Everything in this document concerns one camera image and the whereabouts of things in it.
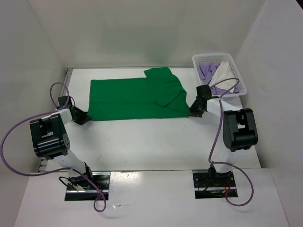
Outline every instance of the white cloth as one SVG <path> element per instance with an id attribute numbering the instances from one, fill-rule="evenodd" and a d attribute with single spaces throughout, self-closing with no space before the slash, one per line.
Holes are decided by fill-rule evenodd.
<path id="1" fill-rule="evenodd" d="M 235 78 L 235 76 L 232 73 L 232 69 L 229 66 L 228 62 L 221 62 L 221 65 L 219 65 L 219 67 L 217 68 L 216 72 L 213 75 L 212 80 L 209 82 L 209 86 L 211 87 L 212 85 L 214 85 L 224 79 L 229 79 L 229 78 Z M 236 83 L 237 83 L 237 81 L 235 79 L 230 79 L 230 80 L 224 81 L 224 82 L 216 85 L 216 87 L 228 90 L 232 86 L 234 86 Z"/>

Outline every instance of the cable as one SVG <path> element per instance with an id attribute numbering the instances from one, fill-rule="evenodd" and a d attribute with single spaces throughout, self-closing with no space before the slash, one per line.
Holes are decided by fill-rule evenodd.
<path id="1" fill-rule="evenodd" d="M 53 87 L 54 87 L 56 84 L 62 85 L 62 86 L 65 88 L 66 92 L 67 92 L 67 100 L 66 100 L 66 103 L 64 104 L 64 106 L 63 106 L 62 108 L 59 109 L 59 110 L 62 110 L 62 109 L 64 109 L 64 108 L 67 106 L 67 104 L 68 104 L 68 101 L 69 101 L 69 99 L 70 99 L 70 93 L 69 93 L 68 88 L 66 87 L 65 84 L 63 84 L 63 83 L 61 83 L 61 82 L 53 83 L 53 84 L 51 85 L 51 87 L 50 87 L 49 93 L 50 93 L 51 101 L 52 101 L 52 103 L 53 103 L 55 106 L 56 106 L 56 103 L 55 103 L 55 101 L 53 100 L 52 90 L 53 90 Z M 26 118 L 26 119 L 24 119 L 24 120 L 22 120 L 22 121 L 16 123 L 13 127 L 11 127 L 11 128 L 5 133 L 5 135 L 4 135 L 4 137 L 3 137 L 2 141 L 1 141 L 1 144 L 0 144 L 0 157 L 1 157 L 1 160 L 2 160 L 2 162 L 4 163 L 4 165 L 5 165 L 10 171 L 12 171 L 12 172 L 14 172 L 14 173 L 16 173 L 16 174 L 18 174 L 18 175 L 21 175 L 21 176 L 43 176 L 43 175 L 46 175 L 46 174 L 57 173 L 57 172 L 60 172 L 60 171 L 62 171 L 62 170 L 72 169 L 72 168 L 67 168 L 67 167 L 65 167 L 65 168 L 55 169 L 55 170 L 52 170 L 52 171 L 46 171 L 46 172 L 43 172 L 43 173 L 26 174 L 26 173 L 22 173 L 22 172 L 20 172 L 20 171 L 18 171 L 18 170 L 16 170 L 16 169 L 14 169 L 13 167 L 11 167 L 11 166 L 9 165 L 9 163 L 6 161 L 6 159 L 5 159 L 5 157 L 4 157 L 4 154 L 3 154 L 4 142 L 5 142 L 5 140 L 7 139 L 7 137 L 9 136 L 9 134 L 10 134 L 15 128 L 17 128 L 17 127 L 18 127 L 19 125 L 21 125 L 22 123 L 27 122 L 27 121 L 29 121 L 29 120 L 32 120 L 32 119 L 34 119 L 34 118 L 41 117 L 41 116 L 45 116 L 45 115 L 50 115 L 50 114 L 53 114 L 53 113 L 55 113 L 55 112 L 57 112 L 57 111 L 51 111 L 51 112 L 41 113 L 41 114 L 34 115 L 34 116 L 32 116 L 32 117 L 28 117 L 28 118 Z M 76 169 L 72 169 L 72 170 L 73 170 L 74 172 L 80 174 L 85 180 L 87 180 L 87 181 L 88 181 L 88 182 L 97 190 L 97 192 L 100 193 L 100 196 L 98 196 L 98 197 L 95 199 L 95 201 L 94 201 L 94 209 L 95 209 L 95 211 L 97 211 L 97 212 L 103 212 L 103 211 L 106 209 L 106 199 L 105 199 L 105 196 L 104 196 L 103 192 L 102 192 L 102 191 L 101 191 L 101 190 L 100 190 L 100 189 L 99 189 L 99 188 L 98 188 L 98 187 L 97 187 L 97 186 L 96 186 L 88 177 L 86 177 L 86 175 L 82 174 L 81 172 L 79 172 L 79 171 L 76 170 Z M 98 210 L 98 209 L 96 208 L 96 202 L 97 202 L 97 200 L 99 200 L 101 197 L 103 198 L 103 201 L 104 201 L 104 207 L 103 207 L 103 209 Z"/>
<path id="2" fill-rule="evenodd" d="M 228 166 L 234 167 L 234 168 L 240 170 L 240 171 L 245 175 L 245 177 L 248 179 L 248 182 L 250 183 L 250 186 L 251 186 L 251 195 L 250 195 L 250 198 L 249 198 L 245 203 L 236 204 L 236 203 L 230 202 L 230 201 L 228 200 L 227 195 L 228 195 L 230 192 L 235 191 L 235 189 L 231 189 L 231 190 L 229 190 L 229 191 L 227 191 L 227 192 L 225 193 L 225 199 L 226 199 L 226 201 L 227 201 L 229 204 L 231 204 L 231 205 L 233 205 L 233 206 L 236 206 L 236 207 L 242 207 L 242 206 L 247 205 L 247 204 L 252 200 L 252 198 L 253 198 L 253 196 L 254 196 L 254 186 L 253 186 L 253 184 L 252 184 L 252 182 L 251 182 L 251 179 L 247 176 L 247 174 L 246 174 L 241 168 L 239 168 L 239 167 L 237 167 L 237 166 L 235 166 L 235 165 L 233 165 L 233 164 L 231 164 L 231 163 L 228 163 L 228 162 L 214 162 L 214 161 L 212 161 L 212 155 L 213 155 L 213 152 L 214 152 L 214 148 L 215 148 L 215 146 L 216 146 L 216 144 L 217 144 L 217 141 L 218 141 L 218 138 L 219 138 L 219 134 L 220 134 L 220 131 L 221 131 L 221 128 L 222 128 L 222 123 L 223 123 L 223 105 L 222 105 L 221 99 L 222 99 L 222 97 L 223 97 L 224 95 L 227 94 L 227 92 L 229 92 L 230 90 L 232 90 L 233 88 L 235 88 L 235 87 L 239 84 L 240 81 L 239 81 L 238 78 L 228 78 L 228 79 L 221 80 L 220 82 L 214 84 L 214 86 L 215 86 L 215 85 L 217 85 L 217 84 L 219 84 L 219 83 L 222 83 L 222 82 L 227 81 L 227 80 L 230 80 L 230 79 L 235 79 L 235 80 L 237 80 L 237 83 L 236 83 L 234 86 L 232 86 L 230 89 L 226 90 L 226 91 L 219 97 L 219 104 L 220 104 L 220 110 L 221 110 L 221 111 L 220 111 L 220 122 L 219 122 L 219 127 L 218 127 L 218 131 L 217 131 L 216 137 L 215 137 L 215 139 L 214 139 L 213 146 L 212 146 L 211 151 L 210 151 L 210 153 L 209 153 L 208 162 L 209 162 L 210 164 L 222 164 L 222 165 L 228 165 Z"/>
<path id="3" fill-rule="evenodd" d="M 73 98 L 73 97 L 70 97 L 70 98 L 71 98 L 71 100 L 74 102 L 74 105 L 73 105 L 73 106 L 76 106 L 76 102 L 75 102 L 74 98 Z"/>
<path id="4" fill-rule="evenodd" d="M 73 190 L 77 191 L 77 189 L 76 189 L 73 185 L 71 185 L 71 184 L 70 184 L 70 185 L 66 184 L 62 179 L 66 179 L 68 182 L 70 182 L 70 180 L 69 180 L 67 177 L 59 176 L 59 177 L 58 177 L 58 180 L 59 180 L 63 185 L 65 185 L 66 188 L 71 187 Z"/>

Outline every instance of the red wire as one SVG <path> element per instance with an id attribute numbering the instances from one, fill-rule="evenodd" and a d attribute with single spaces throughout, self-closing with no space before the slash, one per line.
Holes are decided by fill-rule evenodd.
<path id="1" fill-rule="evenodd" d="M 228 180 L 225 180 L 226 182 L 227 182 L 227 184 L 228 184 L 228 186 L 229 186 L 229 188 L 227 189 L 227 192 L 231 189 L 231 184 L 228 182 Z"/>

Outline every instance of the white wall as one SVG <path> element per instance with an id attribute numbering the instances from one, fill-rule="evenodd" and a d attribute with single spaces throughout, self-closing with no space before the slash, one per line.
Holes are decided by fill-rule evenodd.
<path id="1" fill-rule="evenodd" d="M 267 0 L 236 63 L 254 110 L 256 146 L 270 167 L 292 227 L 303 223 L 303 10 L 295 0 Z"/>
<path id="2" fill-rule="evenodd" d="M 48 89 L 63 81 L 64 67 L 26 0 L 0 1 L 0 138 L 16 122 L 52 110 Z M 57 96 L 60 87 L 54 90 Z M 19 171 L 37 170 L 28 123 L 4 147 Z M 14 225 L 28 178 L 10 173 L 0 162 L 0 225 Z"/>
<path id="3" fill-rule="evenodd" d="M 29 0 L 66 67 L 192 66 L 238 52 L 264 0 Z"/>

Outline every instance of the white tabletop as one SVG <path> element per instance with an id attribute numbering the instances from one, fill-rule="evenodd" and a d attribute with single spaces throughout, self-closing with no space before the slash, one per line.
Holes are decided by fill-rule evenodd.
<path id="1" fill-rule="evenodd" d="M 145 77 L 146 69 L 77 69 L 72 71 L 68 85 L 76 106 L 84 111 L 89 107 L 92 79 L 123 79 Z M 196 98 L 199 86 L 194 69 L 171 69 L 187 91 L 189 106 Z M 242 107 L 239 97 L 226 99 Z M 65 125 L 71 140 L 71 150 L 93 171 L 145 171 L 207 169 L 208 155 L 219 125 L 211 113 L 200 118 L 141 119 L 88 122 L 79 126 Z M 222 135 L 213 160 L 218 160 L 227 148 Z M 238 153 L 235 164 L 242 168 L 260 168 L 256 150 Z M 47 170 L 59 168 L 48 162 Z"/>
<path id="2" fill-rule="evenodd" d="M 287 227 L 270 171 L 245 171 L 255 186 L 245 207 L 225 198 L 195 199 L 192 171 L 112 172 L 103 213 L 94 211 L 93 201 L 64 201 L 58 176 L 66 173 L 30 177 L 15 227 Z M 238 170 L 234 178 L 239 197 L 231 201 L 243 203 L 250 185 Z"/>

